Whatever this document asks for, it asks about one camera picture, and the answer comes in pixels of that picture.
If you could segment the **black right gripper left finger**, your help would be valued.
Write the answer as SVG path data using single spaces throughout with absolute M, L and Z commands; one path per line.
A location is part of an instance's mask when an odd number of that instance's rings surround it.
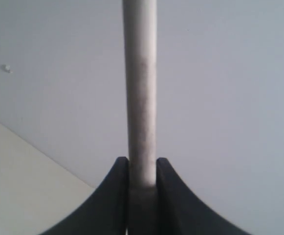
M 129 161 L 118 157 L 99 187 L 73 213 L 44 235 L 124 235 L 127 226 Z

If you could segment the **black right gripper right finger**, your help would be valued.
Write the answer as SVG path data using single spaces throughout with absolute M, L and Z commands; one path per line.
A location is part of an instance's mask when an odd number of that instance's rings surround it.
M 202 202 L 168 159 L 156 161 L 160 235 L 246 235 Z

